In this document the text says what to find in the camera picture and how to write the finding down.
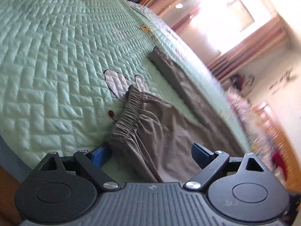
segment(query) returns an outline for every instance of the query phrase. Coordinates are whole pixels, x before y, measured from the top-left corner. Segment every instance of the white wall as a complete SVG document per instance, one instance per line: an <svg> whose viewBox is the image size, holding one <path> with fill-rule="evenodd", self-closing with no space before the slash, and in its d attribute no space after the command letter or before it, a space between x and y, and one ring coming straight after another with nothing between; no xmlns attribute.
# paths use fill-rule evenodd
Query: white wall
<svg viewBox="0 0 301 226"><path fill-rule="evenodd" d="M297 215L294 223L293 223L293 226L300 226L301 225L301 212L299 212L299 214Z"/></svg>
<svg viewBox="0 0 301 226"><path fill-rule="evenodd" d="M288 67L292 67L287 83L274 89L270 86L279 81ZM301 163L301 52L276 50L245 67L241 74L254 74L255 87L247 96L253 104L268 102L283 125Z"/></svg>
<svg viewBox="0 0 301 226"><path fill-rule="evenodd" d="M202 33L198 26L190 23L183 30L178 32L179 37L193 50L193 52L207 65L220 55L220 51L215 49Z"/></svg>
<svg viewBox="0 0 301 226"><path fill-rule="evenodd" d="M270 0L287 23L292 45L301 50L301 0Z"/></svg>

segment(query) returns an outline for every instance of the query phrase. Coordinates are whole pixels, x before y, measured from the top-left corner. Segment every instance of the quilted bedspread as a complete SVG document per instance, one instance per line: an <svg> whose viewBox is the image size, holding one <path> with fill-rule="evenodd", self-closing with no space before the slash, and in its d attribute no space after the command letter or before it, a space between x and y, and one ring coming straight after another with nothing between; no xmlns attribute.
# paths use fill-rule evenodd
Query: quilted bedspread
<svg viewBox="0 0 301 226"><path fill-rule="evenodd" d="M186 46L125 0L0 0L0 135L34 167L50 151L91 150L108 138L123 103L104 72L135 81L195 120L146 58L158 45L179 61L243 148L248 141L218 82ZM139 26L149 25L155 34Z"/></svg>

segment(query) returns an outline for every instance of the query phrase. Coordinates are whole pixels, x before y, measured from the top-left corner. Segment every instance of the gray fabric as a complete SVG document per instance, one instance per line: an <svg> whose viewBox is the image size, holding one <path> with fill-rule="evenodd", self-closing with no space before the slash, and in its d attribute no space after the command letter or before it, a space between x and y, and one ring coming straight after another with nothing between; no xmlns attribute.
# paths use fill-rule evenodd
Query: gray fabric
<svg viewBox="0 0 301 226"><path fill-rule="evenodd" d="M243 156L244 152L232 132L220 116L211 108L207 100L187 77L181 67L157 46L150 53L149 59L177 91L198 121L219 138L218 148L227 151L232 156Z"/></svg>
<svg viewBox="0 0 301 226"><path fill-rule="evenodd" d="M213 151L221 148L218 137L185 118L171 103L133 85L125 98L109 144L147 182L183 184L201 170L191 156L193 143Z"/></svg>

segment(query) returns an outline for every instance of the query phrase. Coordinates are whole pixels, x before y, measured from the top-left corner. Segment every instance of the curtain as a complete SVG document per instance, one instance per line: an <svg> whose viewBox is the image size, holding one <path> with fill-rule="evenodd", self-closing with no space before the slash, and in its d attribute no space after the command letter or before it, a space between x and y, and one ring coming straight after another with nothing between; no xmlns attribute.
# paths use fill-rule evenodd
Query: curtain
<svg viewBox="0 0 301 226"><path fill-rule="evenodd" d="M219 81L223 82L253 59L287 39L284 21L275 14L266 24L240 44L217 57L207 67Z"/></svg>

